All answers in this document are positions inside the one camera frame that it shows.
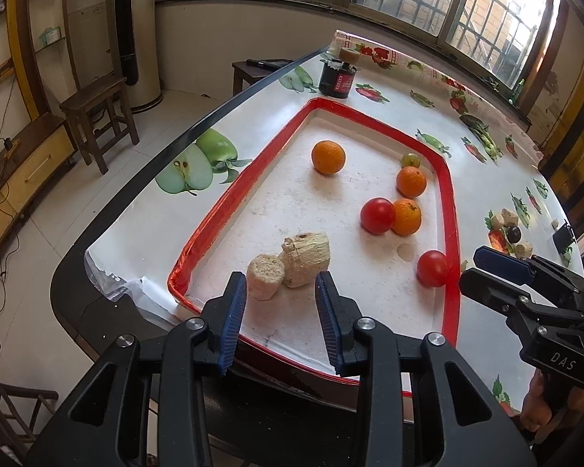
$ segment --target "screw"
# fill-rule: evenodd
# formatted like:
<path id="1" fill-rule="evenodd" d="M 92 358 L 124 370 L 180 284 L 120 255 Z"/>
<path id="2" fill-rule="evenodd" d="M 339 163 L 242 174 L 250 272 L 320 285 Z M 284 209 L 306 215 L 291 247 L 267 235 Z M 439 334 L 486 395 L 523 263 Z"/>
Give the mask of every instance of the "screw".
<path id="1" fill-rule="evenodd" d="M 201 318 L 190 318 L 186 322 L 186 327 L 188 330 L 201 330 L 205 324 L 206 322 Z"/>
<path id="2" fill-rule="evenodd" d="M 446 338 L 439 332 L 430 332 L 428 334 L 428 342 L 435 346 L 443 346 L 446 343 Z"/>
<path id="3" fill-rule="evenodd" d="M 362 330 L 372 330 L 376 326 L 376 322 L 372 318 L 359 318 L 357 326 Z"/>
<path id="4" fill-rule="evenodd" d="M 132 334 L 122 334 L 117 337 L 117 346 L 120 348 L 127 348 L 128 346 L 132 346 L 134 344 L 135 338 Z"/>

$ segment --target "drawer handle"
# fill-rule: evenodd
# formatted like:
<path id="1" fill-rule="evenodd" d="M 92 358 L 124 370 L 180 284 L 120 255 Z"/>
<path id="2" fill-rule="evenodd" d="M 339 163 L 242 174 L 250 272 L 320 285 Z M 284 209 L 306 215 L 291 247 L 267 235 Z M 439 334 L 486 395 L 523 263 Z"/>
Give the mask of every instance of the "drawer handle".
<path id="1" fill-rule="evenodd" d="M 24 182 L 25 182 L 26 184 L 28 184 L 28 181 L 30 181 L 30 179 L 32 179 L 32 177 L 33 177 L 33 176 L 34 176 L 34 175 L 35 175 L 35 174 L 36 174 L 36 173 L 39 171 L 39 169 L 40 169 L 42 166 L 44 166 L 44 165 L 45 165 L 45 164 L 46 164 L 48 161 L 50 161 L 50 160 L 51 160 L 51 158 L 52 158 L 52 155 L 51 155 L 51 154 L 48 154 L 48 157 L 47 157 L 45 160 L 43 160 L 41 163 L 39 163 L 39 166 L 38 166 L 37 168 L 35 168 L 35 170 L 32 172 L 32 174 L 30 174 L 30 175 L 28 176 L 28 179 L 24 179 Z"/>

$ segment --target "cylindrical floor-standing air conditioner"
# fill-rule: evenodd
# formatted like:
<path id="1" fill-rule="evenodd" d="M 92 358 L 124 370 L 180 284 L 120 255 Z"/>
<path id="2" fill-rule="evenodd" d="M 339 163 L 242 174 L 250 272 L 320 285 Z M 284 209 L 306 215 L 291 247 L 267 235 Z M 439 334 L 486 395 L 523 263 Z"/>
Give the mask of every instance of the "cylindrical floor-standing air conditioner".
<path id="1" fill-rule="evenodd" d="M 162 100 L 155 19 L 154 0 L 106 0 L 113 69 L 127 79 L 132 112 L 146 111 Z"/>

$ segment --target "black olive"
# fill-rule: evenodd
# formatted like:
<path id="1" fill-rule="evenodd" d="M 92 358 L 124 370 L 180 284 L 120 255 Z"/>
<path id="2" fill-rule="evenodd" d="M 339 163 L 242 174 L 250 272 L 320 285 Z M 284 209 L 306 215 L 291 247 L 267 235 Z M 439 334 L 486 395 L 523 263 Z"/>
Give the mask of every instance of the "black olive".
<path id="1" fill-rule="evenodd" d="M 519 229 L 519 227 L 518 226 L 511 226 L 506 231 L 506 239 L 511 244 L 516 244 L 517 242 L 519 242 L 521 240 L 521 230 Z"/>

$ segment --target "red label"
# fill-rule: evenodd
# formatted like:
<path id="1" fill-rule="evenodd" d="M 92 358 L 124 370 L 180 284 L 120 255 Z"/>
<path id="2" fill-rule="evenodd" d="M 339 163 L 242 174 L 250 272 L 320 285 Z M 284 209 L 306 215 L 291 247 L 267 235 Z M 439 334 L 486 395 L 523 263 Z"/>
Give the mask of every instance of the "red label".
<path id="1" fill-rule="evenodd" d="M 336 93 L 348 93 L 352 87 L 352 80 L 354 75 L 338 74 L 338 79 L 335 81 L 333 91 Z"/>

